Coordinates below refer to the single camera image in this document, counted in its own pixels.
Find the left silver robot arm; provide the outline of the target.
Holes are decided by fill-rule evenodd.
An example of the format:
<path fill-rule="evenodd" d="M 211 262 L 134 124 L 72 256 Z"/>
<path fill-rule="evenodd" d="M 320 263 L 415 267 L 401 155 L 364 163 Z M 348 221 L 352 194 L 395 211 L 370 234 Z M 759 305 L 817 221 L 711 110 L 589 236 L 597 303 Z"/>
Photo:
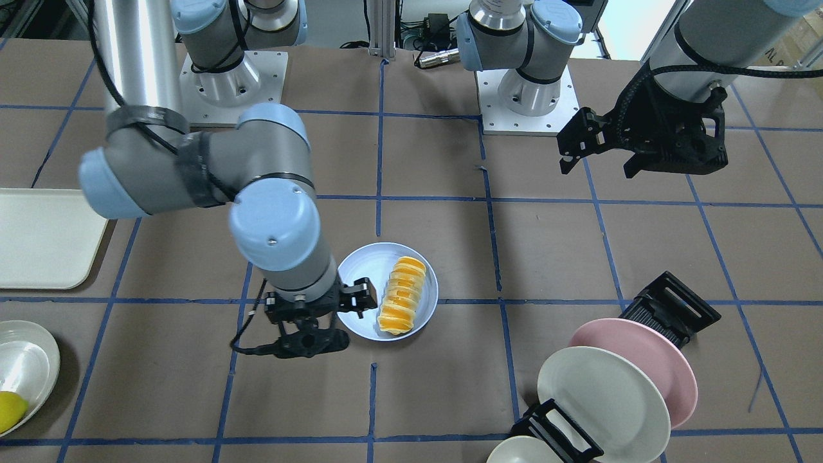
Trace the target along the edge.
<path fill-rule="evenodd" d="M 545 116 L 561 101 L 563 73 L 595 21 L 593 1 L 473 1 L 455 20 L 465 69 L 502 71 L 497 98 L 524 117 Z M 709 175 L 728 166 L 723 104 L 738 76 L 821 77 L 819 70 L 755 69 L 759 56 L 820 1 L 692 1 L 626 83 L 614 108 L 576 110 L 556 139 L 559 168 L 570 173 L 593 154 L 631 156 L 640 171 Z"/>

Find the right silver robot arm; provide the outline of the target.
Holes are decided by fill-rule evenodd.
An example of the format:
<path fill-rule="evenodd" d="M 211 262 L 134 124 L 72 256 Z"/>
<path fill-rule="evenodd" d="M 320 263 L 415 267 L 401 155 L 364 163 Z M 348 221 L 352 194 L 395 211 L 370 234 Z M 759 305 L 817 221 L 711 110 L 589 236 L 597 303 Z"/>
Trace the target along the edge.
<path fill-rule="evenodd" d="M 109 93 L 107 145 L 80 187 L 106 219 L 230 204 L 236 246 L 264 276 L 279 328 L 239 354 L 311 358 L 347 348 L 337 313 L 376 308 L 367 277 L 341 281 L 321 233 L 311 144 L 294 109 L 262 99 L 252 53 L 303 43 L 300 1 L 90 1 L 87 30 Z"/>

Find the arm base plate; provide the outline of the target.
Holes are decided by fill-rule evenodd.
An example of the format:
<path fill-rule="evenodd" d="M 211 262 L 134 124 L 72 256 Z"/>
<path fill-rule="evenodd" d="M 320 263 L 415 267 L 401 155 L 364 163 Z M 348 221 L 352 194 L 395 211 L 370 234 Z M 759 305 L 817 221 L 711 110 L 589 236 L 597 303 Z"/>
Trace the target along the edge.
<path fill-rule="evenodd" d="M 230 128 L 257 103 L 279 103 L 289 54 L 247 51 L 238 66 L 223 73 L 195 73 L 186 56 L 179 74 L 183 109 L 194 128 Z"/>
<path fill-rule="evenodd" d="M 570 70 L 541 85 L 515 69 L 476 71 L 483 134 L 556 136 L 579 111 Z"/>

